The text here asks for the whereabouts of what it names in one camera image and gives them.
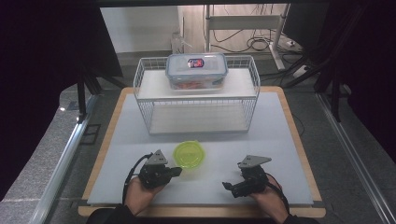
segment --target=container lid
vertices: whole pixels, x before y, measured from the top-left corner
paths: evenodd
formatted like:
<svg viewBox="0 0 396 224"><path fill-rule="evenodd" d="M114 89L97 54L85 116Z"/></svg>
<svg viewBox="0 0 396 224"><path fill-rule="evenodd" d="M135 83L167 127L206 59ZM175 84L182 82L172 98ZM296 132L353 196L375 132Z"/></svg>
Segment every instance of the container lid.
<svg viewBox="0 0 396 224"><path fill-rule="evenodd" d="M202 163L205 152L197 141L187 141L175 148L173 157L181 168L193 168Z"/></svg>
<svg viewBox="0 0 396 224"><path fill-rule="evenodd" d="M226 76L227 61L222 53L172 54L166 61L166 75Z"/></svg>

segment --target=plastic food container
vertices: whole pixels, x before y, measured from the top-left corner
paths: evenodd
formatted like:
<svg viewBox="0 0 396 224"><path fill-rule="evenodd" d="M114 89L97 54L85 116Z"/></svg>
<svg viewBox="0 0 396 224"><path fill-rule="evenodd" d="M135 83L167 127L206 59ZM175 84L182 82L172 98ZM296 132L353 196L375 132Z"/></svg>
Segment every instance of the plastic food container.
<svg viewBox="0 0 396 224"><path fill-rule="evenodd" d="M181 168L197 167L205 158L205 152L197 141L180 143L174 150L173 157Z"/></svg>
<svg viewBox="0 0 396 224"><path fill-rule="evenodd" d="M220 89L227 76L224 54L172 54L165 73L174 90Z"/></svg>

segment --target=white desk leg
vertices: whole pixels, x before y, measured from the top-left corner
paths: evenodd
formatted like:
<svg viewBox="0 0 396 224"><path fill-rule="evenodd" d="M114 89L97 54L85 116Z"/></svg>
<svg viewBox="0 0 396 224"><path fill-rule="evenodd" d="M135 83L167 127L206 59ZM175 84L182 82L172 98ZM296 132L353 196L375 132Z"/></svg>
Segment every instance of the white desk leg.
<svg viewBox="0 0 396 224"><path fill-rule="evenodd" d="M210 30L209 30L209 23L210 23L210 5L206 5L206 16L205 16L205 52L210 52Z"/></svg>
<svg viewBox="0 0 396 224"><path fill-rule="evenodd" d="M288 15L289 7L290 4L286 4L283 13L280 15L279 23L277 24L274 42L271 42L269 45L269 49L271 50L271 54L274 58L278 71L285 70L285 65L283 64L282 59L279 57L279 52L277 51L277 45L279 44L279 38L282 34L283 26L285 25L285 20Z"/></svg>

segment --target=green bowl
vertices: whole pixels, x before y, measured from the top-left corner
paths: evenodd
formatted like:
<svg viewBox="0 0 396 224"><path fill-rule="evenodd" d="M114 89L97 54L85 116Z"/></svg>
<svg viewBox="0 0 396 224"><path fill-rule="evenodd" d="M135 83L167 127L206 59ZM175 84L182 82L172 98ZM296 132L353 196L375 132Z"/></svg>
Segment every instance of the green bowl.
<svg viewBox="0 0 396 224"><path fill-rule="evenodd" d="M202 163L205 152L197 141L187 141L175 148L173 157L181 168L194 168Z"/></svg>

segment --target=wire basket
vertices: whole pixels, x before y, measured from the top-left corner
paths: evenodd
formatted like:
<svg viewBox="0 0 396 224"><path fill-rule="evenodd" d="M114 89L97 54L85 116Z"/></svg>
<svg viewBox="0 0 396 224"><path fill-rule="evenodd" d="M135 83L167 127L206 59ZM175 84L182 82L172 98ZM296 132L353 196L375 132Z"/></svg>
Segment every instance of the wire basket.
<svg viewBox="0 0 396 224"><path fill-rule="evenodd" d="M251 56L226 56L221 90L175 91L165 75L166 57L142 58L134 96L150 134L248 132L260 93Z"/></svg>

